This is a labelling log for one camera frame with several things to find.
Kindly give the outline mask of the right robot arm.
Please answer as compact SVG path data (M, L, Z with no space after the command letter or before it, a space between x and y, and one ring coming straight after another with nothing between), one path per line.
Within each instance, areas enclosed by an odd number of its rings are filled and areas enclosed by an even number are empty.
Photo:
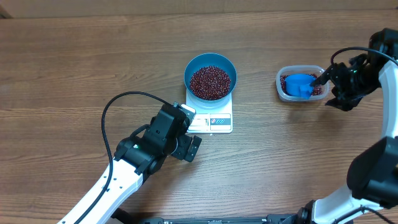
M350 66L332 62L310 86L332 82L333 98L326 105L350 111L374 90L383 96L381 138L351 163L345 184L329 196L312 200L285 223L352 223L373 213L397 206L397 31L385 28L374 33L368 47L349 60Z

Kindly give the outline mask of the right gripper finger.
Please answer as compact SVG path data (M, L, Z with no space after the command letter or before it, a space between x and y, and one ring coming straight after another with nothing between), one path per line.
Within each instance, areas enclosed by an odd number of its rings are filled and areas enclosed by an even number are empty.
M325 85L331 79L332 67L328 67L318 78L311 82L310 86Z
M351 111L353 108L358 106L359 102L362 99L363 99L362 97L359 97L359 98L355 98L355 99L342 100L342 99L338 99L337 97L335 97L335 98L328 100L325 103L325 106L332 106L341 111Z

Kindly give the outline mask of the blue plastic measuring scoop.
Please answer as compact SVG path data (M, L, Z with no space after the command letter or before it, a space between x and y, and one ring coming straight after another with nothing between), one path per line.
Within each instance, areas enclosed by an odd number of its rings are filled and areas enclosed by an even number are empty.
M288 95L303 99L309 99L313 92L311 84L315 81L315 77L296 73L285 78L285 89Z

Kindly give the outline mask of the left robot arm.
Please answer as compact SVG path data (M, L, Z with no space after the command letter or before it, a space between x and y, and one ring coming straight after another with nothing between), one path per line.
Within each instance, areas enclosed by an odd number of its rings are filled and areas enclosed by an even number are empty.
M150 124L118 144L102 177L61 223L107 223L168 156L191 162L201 143L201 138L187 135L195 114L195 109L185 104L164 104Z

